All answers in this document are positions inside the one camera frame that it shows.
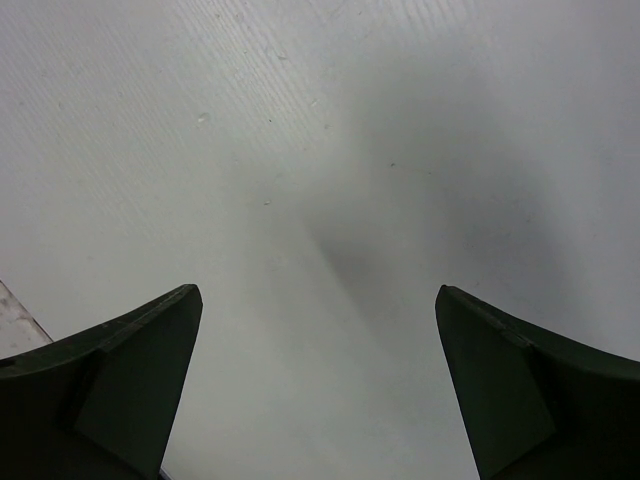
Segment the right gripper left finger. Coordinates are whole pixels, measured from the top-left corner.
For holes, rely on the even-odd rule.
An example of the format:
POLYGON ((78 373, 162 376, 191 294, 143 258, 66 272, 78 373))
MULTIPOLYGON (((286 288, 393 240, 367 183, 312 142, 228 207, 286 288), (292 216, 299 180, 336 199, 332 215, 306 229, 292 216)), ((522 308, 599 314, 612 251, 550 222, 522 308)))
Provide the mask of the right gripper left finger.
POLYGON ((2 478, 162 478, 202 310, 185 284, 2 360, 2 478))

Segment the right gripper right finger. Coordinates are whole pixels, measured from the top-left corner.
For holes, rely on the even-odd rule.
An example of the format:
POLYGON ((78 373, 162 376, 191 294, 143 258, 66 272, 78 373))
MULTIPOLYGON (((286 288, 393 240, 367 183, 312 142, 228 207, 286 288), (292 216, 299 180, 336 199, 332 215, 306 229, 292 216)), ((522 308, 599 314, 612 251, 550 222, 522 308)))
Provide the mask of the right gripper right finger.
POLYGON ((638 478, 638 362, 454 286, 435 315, 480 478, 638 478))

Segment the white foam board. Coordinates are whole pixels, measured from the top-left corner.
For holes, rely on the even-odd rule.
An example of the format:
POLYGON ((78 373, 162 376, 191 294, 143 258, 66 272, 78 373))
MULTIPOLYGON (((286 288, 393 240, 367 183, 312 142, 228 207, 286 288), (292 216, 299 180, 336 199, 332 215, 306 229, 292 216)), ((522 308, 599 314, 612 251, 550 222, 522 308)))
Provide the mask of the white foam board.
POLYGON ((15 295, 0 282, 0 359, 29 352, 52 342, 15 295))

